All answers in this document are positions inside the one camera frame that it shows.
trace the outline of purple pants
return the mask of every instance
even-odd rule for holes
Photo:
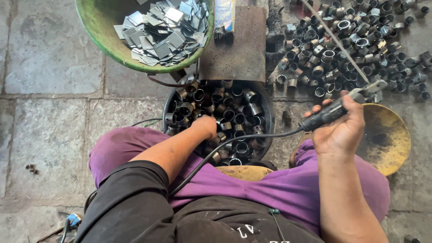
[[[168,138],[162,132],[140,127],[117,128],[103,135],[90,151],[89,167],[96,187],[114,168]],[[178,185],[201,161],[201,157],[191,154],[171,187]],[[295,168],[272,172],[256,182],[232,178],[206,164],[169,203],[177,208],[198,198],[214,195],[254,201],[279,209],[286,218],[303,223],[319,235],[318,165],[311,140],[300,146],[295,163]],[[390,204],[388,180],[360,157],[355,157],[355,163],[363,195],[381,222]]]

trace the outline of rusty metal sheet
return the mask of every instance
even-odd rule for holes
[[[257,6],[235,8],[235,32],[231,43],[215,43],[200,58],[200,78],[265,82],[266,10]]]

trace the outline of concrete floor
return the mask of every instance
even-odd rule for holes
[[[265,0],[237,4],[268,9]],[[418,5],[432,7],[432,1]],[[286,7],[283,24],[298,21],[293,16]],[[429,15],[399,34],[409,56],[429,50],[431,26]],[[168,75],[157,78],[173,82]],[[73,0],[0,0],[0,89],[0,242],[5,243],[33,243],[62,226],[65,215],[82,213],[95,187],[89,150],[113,128],[160,116],[170,91],[107,58],[89,39]],[[317,102],[299,90],[269,90],[276,131],[289,129],[280,121],[283,110],[292,111],[295,124]],[[429,102],[414,103],[410,94],[390,92],[383,105],[403,118],[412,148],[388,178],[391,210],[382,226],[392,243],[401,243],[405,234],[430,242],[432,108]],[[152,128],[160,130],[161,124]],[[275,139],[266,158],[288,168],[300,136]],[[39,174],[25,169],[30,163]]]

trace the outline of black shirt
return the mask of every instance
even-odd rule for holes
[[[184,206],[169,205],[168,175],[150,161],[117,167],[100,185],[78,229],[76,243],[244,242],[282,243],[269,208],[251,201],[211,196]],[[278,214],[285,243],[323,242]]]

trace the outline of metal rod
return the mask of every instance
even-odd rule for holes
[[[341,51],[344,52],[348,60],[354,65],[357,72],[362,76],[363,80],[367,83],[370,83],[366,75],[362,72],[362,70],[357,66],[357,64],[354,62],[350,54],[345,50],[342,43],[337,39],[337,37],[332,33],[332,31],[328,28],[328,26],[325,24],[325,22],[322,20],[321,16],[312,8],[310,4],[306,0],[301,0],[303,4],[318,18],[318,20],[321,22],[322,26],[324,27],[325,31],[331,36],[331,38],[336,42],[337,46],[341,49]]]

